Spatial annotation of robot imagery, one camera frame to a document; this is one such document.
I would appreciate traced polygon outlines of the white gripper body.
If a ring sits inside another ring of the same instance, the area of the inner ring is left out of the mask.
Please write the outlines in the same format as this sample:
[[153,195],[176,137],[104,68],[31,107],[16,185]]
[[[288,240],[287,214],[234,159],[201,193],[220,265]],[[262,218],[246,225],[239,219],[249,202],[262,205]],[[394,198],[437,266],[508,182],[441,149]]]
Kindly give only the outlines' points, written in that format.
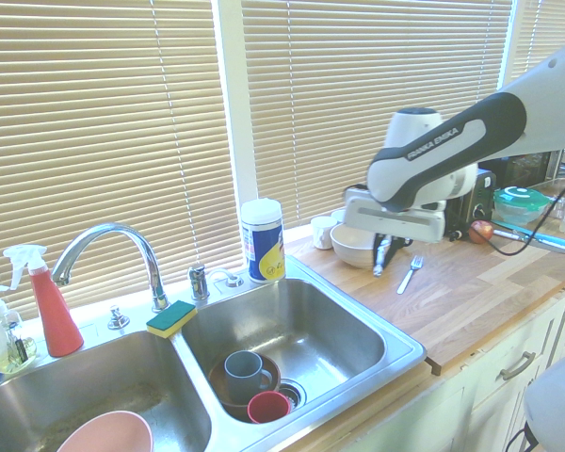
[[347,188],[344,197],[344,223],[349,227],[428,243],[438,243],[442,240],[446,201],[428,203],[395,213],[383,208],[365,189]]

